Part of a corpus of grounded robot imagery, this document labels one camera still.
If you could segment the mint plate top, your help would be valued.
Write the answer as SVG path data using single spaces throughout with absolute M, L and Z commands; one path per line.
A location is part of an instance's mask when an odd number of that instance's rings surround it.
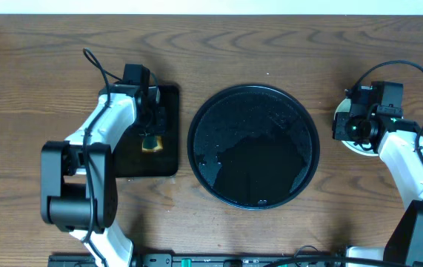
M 350 104 L 351 102 L 349 99 L 344 99 L 343 101 L 341 101 L 335 110 L 333 119 L 336 119 L 336 114 L 338 112 L 349 112 Z M 354 142 L 349 142 L 349 141 L 342 141 L 342 143 L 351 151 L 357 154 L 360 154 L 363 156 L 378 156 L 377 153 L 375 153 L 373 150 L 370 150 L 370 145 L 358 145 L 358 144 L 355 144 Z

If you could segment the yellow green sponge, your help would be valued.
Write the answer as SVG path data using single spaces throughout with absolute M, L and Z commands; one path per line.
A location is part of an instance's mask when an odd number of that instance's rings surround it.
M 141 151 L 143 153 L 157 153 L 164 149 L 161 136 L 146 136 L 142 140 Z

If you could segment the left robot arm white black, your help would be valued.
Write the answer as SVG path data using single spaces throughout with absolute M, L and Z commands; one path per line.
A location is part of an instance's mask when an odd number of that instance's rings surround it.
M 83 125 L 41 150 L 40 214 L 80 240 L 96 266 L 131 266 L 133 242 L 116 220 L 118 191 L 113 152 L 147 111 L 160 111 L 159 86 L 105 87 Z

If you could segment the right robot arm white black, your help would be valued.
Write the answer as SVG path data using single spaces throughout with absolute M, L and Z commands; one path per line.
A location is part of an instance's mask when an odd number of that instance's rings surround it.
M 346 257 L 423 265 L 423 136 L 418 124 L 404 119 L 401 108 L 339 107 L 333 117 L 333 137 L 358 154 L 378 156 L 405 208 L 385 247 L 352 246 Z

